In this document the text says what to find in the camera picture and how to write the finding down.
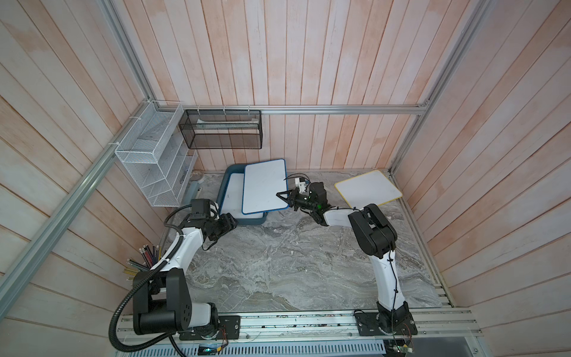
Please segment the blue-framed whiteboard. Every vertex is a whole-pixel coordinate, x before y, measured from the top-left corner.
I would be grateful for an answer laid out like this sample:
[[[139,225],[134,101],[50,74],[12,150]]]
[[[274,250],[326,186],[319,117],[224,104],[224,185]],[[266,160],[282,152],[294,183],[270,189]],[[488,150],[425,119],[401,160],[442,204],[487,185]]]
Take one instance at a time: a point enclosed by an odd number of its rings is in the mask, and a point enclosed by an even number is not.
[[[257,220],[263,218],[264,213],[244,214],[242,212],[243,185],[243,173],[232,173],[229,176],[228,185],[221,204],[221,213],[229,213],[237,220]]]
[[[275,159],[249,164],[244,169],[242,213],[245,215],[288,208],[277,194],[288,190],[286,161]]]

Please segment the teal plastic storage box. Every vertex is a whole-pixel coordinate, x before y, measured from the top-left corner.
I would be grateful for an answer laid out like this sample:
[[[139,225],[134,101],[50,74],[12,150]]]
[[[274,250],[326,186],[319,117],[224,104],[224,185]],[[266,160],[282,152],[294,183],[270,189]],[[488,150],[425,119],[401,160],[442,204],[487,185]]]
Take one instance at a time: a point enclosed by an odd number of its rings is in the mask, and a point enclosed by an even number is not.
[[[220,214],[221,214],[221,204],[223,202],[223,196],[225,194],[226,187],[228,185],[229,176],[232,173],[243,173],[245,175],[245,168],[246,168],[245,164],[234,164],[234,165],[229,166],[226,169],[225,174],[224,174],[223,179],[222,179],[222,183],[221,183],[219,192],[218,192],[218,196],[217,196],[217,204],[219,207]],[[236,221],[238,222],[238,224],[240,226],[260,226],[261,224],[263,224],[266,221],[266,218],[268,215],[267,212],[263,212],[263,213],[264,213],[264,216],[261,219],[257,219],[257,220],[241,220],[241,219],[237,220],[236,219]]]

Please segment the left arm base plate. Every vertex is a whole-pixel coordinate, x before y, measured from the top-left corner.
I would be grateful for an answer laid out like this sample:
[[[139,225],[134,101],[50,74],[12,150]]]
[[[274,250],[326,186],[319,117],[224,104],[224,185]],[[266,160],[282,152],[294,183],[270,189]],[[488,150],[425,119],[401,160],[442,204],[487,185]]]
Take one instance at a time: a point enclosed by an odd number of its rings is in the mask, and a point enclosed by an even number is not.
[[[204,327],[192,327],[179,334],[181,341],[196,342],[222,342],[223,340],[237,340],[241,327],[239,315],[223,315],[218,317],[217,324]]]

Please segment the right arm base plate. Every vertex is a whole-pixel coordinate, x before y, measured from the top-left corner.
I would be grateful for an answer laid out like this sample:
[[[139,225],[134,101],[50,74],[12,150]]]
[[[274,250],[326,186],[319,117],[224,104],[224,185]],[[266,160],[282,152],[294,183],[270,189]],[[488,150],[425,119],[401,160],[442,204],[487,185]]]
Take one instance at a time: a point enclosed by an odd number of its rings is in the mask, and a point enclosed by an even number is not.
[[[413,315],[405,305],[393,311],[382,306],[378,312],[355,310],[353,317],[360,336],[415,336],[418,334]]]

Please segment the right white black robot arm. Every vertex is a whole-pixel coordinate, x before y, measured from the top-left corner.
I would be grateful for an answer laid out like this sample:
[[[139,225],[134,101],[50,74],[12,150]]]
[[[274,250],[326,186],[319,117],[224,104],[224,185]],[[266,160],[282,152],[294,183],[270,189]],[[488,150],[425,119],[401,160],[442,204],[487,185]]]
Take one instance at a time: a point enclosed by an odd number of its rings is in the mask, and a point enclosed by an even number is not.
[[[330,205],[324,184],[310,181],[297,184],[292,190],[278,192],[276,197],[290,208],[308,214],[321,226],[351,228],[359,248],[373,264],[379,314],[392,323],[407,318],[408,304],[401,292],[394,263],[398,234],[378,205],[369,204],[361,209]]]

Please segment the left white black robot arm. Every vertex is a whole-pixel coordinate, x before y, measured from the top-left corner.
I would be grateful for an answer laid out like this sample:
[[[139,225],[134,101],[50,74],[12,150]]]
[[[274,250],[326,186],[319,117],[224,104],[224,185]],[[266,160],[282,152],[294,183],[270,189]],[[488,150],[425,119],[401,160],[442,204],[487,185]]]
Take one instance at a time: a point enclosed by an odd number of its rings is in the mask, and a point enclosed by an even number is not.
[[[182,333],[197,328],[209,335],[219,328],[214,303],[193,303],[186,271],[205,241],[215,245],[236,228],[231,214],[220,214],[217,203],[194,199],[173,211],[164,221],[175,232],[171,246],[148,272],[135,276],[141,288],[132,298],[133,329],[138,335]]]

